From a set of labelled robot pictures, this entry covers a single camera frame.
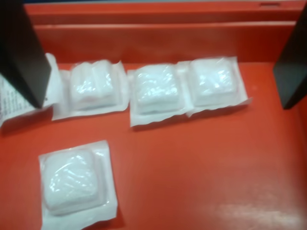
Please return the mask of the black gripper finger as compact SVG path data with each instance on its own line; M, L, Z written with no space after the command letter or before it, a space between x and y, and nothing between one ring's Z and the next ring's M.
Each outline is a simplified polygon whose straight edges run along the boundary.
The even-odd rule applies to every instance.
M0 2L0 72L33 107L43 106L51 66L21 0Z
M307 95L307 7L305 6L273 67L283 109Z

